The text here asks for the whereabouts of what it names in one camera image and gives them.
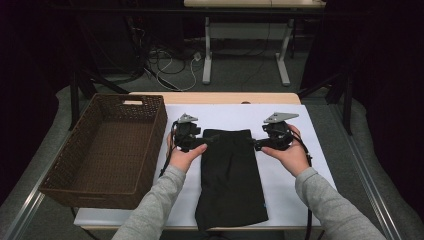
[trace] brown wicker basket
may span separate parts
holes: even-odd
[[[152,186],[167,118],[162,96],[96,94],[39,191],[64,206],[136,208]]]

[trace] black cloth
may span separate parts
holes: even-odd
[[[203,137],[217,134],[219,141],[208,145],[201,160],[202,192],[195,214],[199,230],[268,220],[250,130],[206,129]]]

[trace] gray sleeve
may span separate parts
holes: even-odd
[[[183,171],[169,165],[113,239],[159,239],[185,176]]]
[[[313,168],[296,178],[296,192],[329,239],[385,239],[380,231]]]

